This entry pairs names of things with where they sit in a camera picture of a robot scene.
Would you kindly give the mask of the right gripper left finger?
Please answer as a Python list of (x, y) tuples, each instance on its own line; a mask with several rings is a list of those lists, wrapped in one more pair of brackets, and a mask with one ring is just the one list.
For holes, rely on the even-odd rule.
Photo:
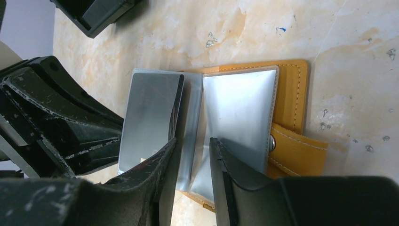
[(104, 184), (77, 178), (0, 181), (3, 226), (168, 226), (177, 178), (177, 140)]

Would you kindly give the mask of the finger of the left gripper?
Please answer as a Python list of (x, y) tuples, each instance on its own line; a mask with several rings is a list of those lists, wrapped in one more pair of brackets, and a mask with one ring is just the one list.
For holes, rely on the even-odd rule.
[(70, 103), (31, 67), (0, 79), (3, 152), (31, 178), (73, 178), (116, 164), (122, 129)]
[(123, 118), (89, 95), (65, 70), (55, 56), (32, 59), (31, 67), (51, 88), (70, 103), (122, 129)]

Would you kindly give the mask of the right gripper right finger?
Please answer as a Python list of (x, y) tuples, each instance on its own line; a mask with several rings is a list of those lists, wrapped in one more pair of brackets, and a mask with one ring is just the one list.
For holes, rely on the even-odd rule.
[(219, 226), (396, 226), (399, 186), (386, 177), (272, 179), (209, 141)]

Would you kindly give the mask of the yellow leather card holder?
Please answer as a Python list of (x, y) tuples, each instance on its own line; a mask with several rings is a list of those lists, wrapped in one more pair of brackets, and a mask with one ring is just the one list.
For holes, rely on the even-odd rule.
[(303, 135), (308, 63), (302, 59), (197, 69), (203, 78), (196, 105), (194, 146), (182, 153), (176, 189), (214, 211), (209, 139), (271, 178), (320, 176), (327, 143)]

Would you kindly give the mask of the grey credit card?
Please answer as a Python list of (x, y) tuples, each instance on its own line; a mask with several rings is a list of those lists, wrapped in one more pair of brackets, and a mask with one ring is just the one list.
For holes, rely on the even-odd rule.
[(122, 174), (149, 159), (175, 136), (182, 74), (133, 73), (118, 161)]

